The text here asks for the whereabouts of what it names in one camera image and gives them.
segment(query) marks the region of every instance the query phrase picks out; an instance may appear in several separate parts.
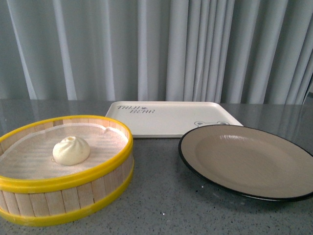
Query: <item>bamboo steamer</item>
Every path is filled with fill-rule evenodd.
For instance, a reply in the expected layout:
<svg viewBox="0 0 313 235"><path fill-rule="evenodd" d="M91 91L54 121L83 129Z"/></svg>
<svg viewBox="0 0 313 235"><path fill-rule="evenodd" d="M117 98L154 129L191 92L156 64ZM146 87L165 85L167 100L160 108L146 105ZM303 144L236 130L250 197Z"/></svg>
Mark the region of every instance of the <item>bamboo steamer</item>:
<svg viewBox="0 0 313 235"><path fill-rule="evenodd" d="M0 175L0 215L27 226L51 226L90 215L118 198L134 170L133 137L123 123L101 116L67 116L43 120L0 138L0 156L24 136L67 123L93 123L121 131L126 146L104 163L82 172L39 180Z"/></svg>

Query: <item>yellow rim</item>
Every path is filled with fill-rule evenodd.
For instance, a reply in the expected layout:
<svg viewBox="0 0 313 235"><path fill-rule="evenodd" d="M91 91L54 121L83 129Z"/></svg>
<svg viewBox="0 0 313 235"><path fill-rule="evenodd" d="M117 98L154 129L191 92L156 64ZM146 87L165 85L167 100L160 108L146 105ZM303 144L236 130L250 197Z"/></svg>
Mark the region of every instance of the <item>yellow rim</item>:
<svg viewBox="0 0 313 235"><path fill-rule="evenodd" d="M76 187L78 185L85 184L87 182L93 181L98 179L109 172L113 171L117 167L119 167L130 155L133 149L133 136L129 128L114 119L102 116L92 116L92 115L77 115L77 116L66 116L66 117L56 117L51 118L43 121L38 121L23 127L20 127L16 130L9 132L8 134L0 137L0 142L4 141L6 138L23 131L27 128L34 127L37 125L41 125L47 122L53 122L58 120L64 119L74 119L74 118L94 118L94 119L104 119L108 121L112 121L118 123L119 125L123 126L128 134L129 140L126 146L113 158L107 160L106 162L95 166L91 169L78 172L75 174L56 177L51 179L40 179L40 180L24 180L24 179L13 179L8 178L0 175L0 189L4 191L14 192L14 193L41 193L41 192L52 192L63 190L66 188Z"/></svg>
<svg viewBox="0 0 313 235"><path fill-rule="evenodd" d="M68 213L52 215L52 216L32 217L32 216L13 215L0 209L0 215L4 219L12 223L26 225L26 226L37 226L37 227L65 224L65 223L68 223L77 219L81 219L83 217L86 217L92 213L99 211L100 209L104 208L105 206L113 202L116 198L118 198L125 191L129 183L131 182L133 171L134 171L134 163L133 163L132 170L130 174L128 175L127 179L114 192L112 192L107 197L101 199L100 201L90 206L76 210L76 211L71 211Z"/></svg>

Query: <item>table surface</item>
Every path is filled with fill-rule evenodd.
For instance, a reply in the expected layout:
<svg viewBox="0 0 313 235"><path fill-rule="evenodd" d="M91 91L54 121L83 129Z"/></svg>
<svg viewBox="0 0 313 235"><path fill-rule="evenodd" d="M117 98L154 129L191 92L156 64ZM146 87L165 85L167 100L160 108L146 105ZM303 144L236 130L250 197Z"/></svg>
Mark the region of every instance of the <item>table surface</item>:
<svg viewBox="0 0 313 235"><path fill-rule="evenodd" d="M0 99L0 136L39 120L105 116L112 102ZM221 104L244 126L279 135L313 154L313 105ZM134 177L102 210L67 224L26 227L0 217L1 234L312 234L313 198L251 199L192 173L179 139L134 140Z"/></svg>

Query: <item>bamboo slat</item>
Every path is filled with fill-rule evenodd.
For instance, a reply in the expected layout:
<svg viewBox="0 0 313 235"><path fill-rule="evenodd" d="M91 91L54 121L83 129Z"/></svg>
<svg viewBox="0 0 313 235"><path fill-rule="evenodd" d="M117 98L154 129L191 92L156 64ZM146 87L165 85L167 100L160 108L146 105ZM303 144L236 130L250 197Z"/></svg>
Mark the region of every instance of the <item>bamboo slat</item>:
<svg viewBox="0 0 313 235"><path fill-rule="evenodd" d="M116 168L113 172L114 172L115 185L121 185L124 182L122 167Z"/></svg>
<svg viewBox="0 0 313 235"><path fill-rule="evenodd" d="M3 195L9 212L11 214L20 215L19 205L18 202L16 201L15 194L12 192L3 191Z"/></svg>
<svg viewBox="0 0 313 235"><path fill-rule="evenodd" d="M43 125L44 125L45 130L46 130L46 129L49 129L49 128L53 127L53 122L46 122Z"/></svg>
<svg viewBox="0 0 313 235"><path fill-rule="evenodd" d="M71 212L80 209L76 187L62 190L62 196L66 212Z"/></svg>
<svg viewBox="0 0 313 235"><path fill-rule="evenodd" d="M34 126L35 128L35 131L43 131L45 129L45 126L43 124L40 124L40 125L37 125L37 126Z"/></svg>
<svg viewBox="0 0 313 235"><path fill-rule="evenodd" d="M46 192L45 197L47 200L50 215L65 213L65 207L61 191Z"/></svg>
<svg viewBox="0 0 313 235"><path fill-rule="evenodd" d="M57 120L53 122L53 126L63 125L63 120Z"/></svg>
<svg viewBox="0 0 313 235"><path fill-rule="evenodd" d="M36 217L50 215L48 203L44 193L31 193L29 196Z"/></svg>
<svg viewBox="0 0 313 235"><path fill-rule="evenodd" d="M78 186L77 193L78 193L80 208L92 205L94 203L91 183Z"/></svg>
<svg viewBox="0 0 313 235"><path fill-rule="evenodd" d="M106 193L107 195L109 195L117 188L117 185L115 184L114 172L111 171L110 173L106 174L103 178L105 182Z"/></svg>
<svg viewBox="0 0 313 235"><path fill-rule="evenodd" d="M35 216L29 194L15 193L21 215Z"/></svg>
<svg viewBox="0 0 313 235"><path fill-rule="evenodd" d="M9 212L2 190L0 190L0 208L5 212Z"/></svg>
<svg viewBox="0 0 313 235"><path fill-rule="evenodd" d="M107 195L103 177L100 177L92 181L91 187L92 187L94 202L99 201L100 199L104 198Z"/></svg>

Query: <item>plate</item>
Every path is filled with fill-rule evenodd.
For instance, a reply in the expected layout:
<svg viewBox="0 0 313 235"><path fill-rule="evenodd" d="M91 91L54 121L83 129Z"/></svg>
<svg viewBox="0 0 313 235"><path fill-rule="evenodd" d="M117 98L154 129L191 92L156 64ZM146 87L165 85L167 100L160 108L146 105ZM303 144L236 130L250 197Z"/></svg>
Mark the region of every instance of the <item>plate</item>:
<svg viewBox="0 0 313 235"><path fill-rule="evenodd" d="M134 138L181 138L204 125L242 126L213 102L118 101L112 103L106 117L126 124Z"/></svg>
<svg viewBox="0 0 313 235"><path fill-rule="evenodd" d="M313 157L279 136L234 125L187 132L179 154L198 176L243 196L298 201L313 196Z"/></svg>

